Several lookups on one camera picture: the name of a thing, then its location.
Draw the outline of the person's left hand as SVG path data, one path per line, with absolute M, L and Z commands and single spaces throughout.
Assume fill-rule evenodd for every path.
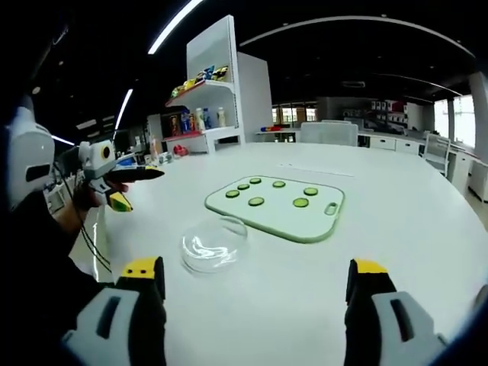
M 122 193 L 127 192 L 129 189 L 129 186 L 124 183 L 112 181 L 105 181 L 104 183 L 112 190 Z M 96 192 L 92 189 L 88 181 L 84 181 L 80 185 L 76 186 L 72 197 L 72 202 L 79 211 L 88 211 L 94 207 L 109 205 L 107 198 L 104 198 L 102 201 L 97 198 Z

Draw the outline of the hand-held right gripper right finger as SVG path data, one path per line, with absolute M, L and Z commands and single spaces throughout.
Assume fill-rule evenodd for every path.
M 383 266 L 354 258 L 345 293 L 346 365 L 429 365 L 448 343 Z

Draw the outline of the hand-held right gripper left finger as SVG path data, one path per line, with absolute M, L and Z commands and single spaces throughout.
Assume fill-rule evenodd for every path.
M 78 314 L 63 347 L 80 365 L 165 365 L 164 301 L 163 258 L 134 260 Z

